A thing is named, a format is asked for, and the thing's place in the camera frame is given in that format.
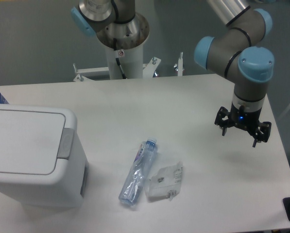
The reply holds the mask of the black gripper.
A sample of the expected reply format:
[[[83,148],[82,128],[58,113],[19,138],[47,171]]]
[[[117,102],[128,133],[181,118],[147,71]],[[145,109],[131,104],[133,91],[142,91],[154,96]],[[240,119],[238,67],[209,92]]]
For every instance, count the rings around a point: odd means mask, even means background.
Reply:
[[[248,132],[254,138],[252,147],[255,148],[257,143],[268,142],[271,134],[272,123],[259,121],[261,110],[262,107],[250,102],[232,103],[230,112],[223,106],[219,109],[214,124],[222,130],[222,136],[231,127]]]

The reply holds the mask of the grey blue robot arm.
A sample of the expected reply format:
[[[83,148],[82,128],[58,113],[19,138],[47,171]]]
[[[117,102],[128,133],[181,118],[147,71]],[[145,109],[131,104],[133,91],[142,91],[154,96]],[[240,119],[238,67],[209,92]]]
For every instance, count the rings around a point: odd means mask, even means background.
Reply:
[[[194,61],[234,84],[231,108],[221,107],[215,124],[223,132],[236,127],[247,131],[255,143],[267,142],[272,125],[259,116],[273,76],[274,55],[257,44],[272,29],[272,18],[245,0],[211,0],[209,5],[228,31],[220,38],[202,38]],[[149,23],[136,12],[133,0],[81,0],[71,17],[83,34],[96,36],[104,46],[112,80],[153,76],[143,66]]]

